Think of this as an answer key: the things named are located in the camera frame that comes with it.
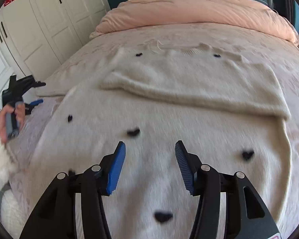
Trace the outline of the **person's left hand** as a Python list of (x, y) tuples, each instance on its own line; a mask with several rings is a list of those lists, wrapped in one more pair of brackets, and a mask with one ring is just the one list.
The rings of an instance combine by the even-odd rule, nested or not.
[(6, 133), (6, 114), (15, 114), (16, 120), (19, 123), (19, 129), (22, 129), (25, 122), (25, 104), (19, 104), (16, 108), (6, 104), (0, 111), (0, 140), (3, 144), (6, 144), (7, 133)]

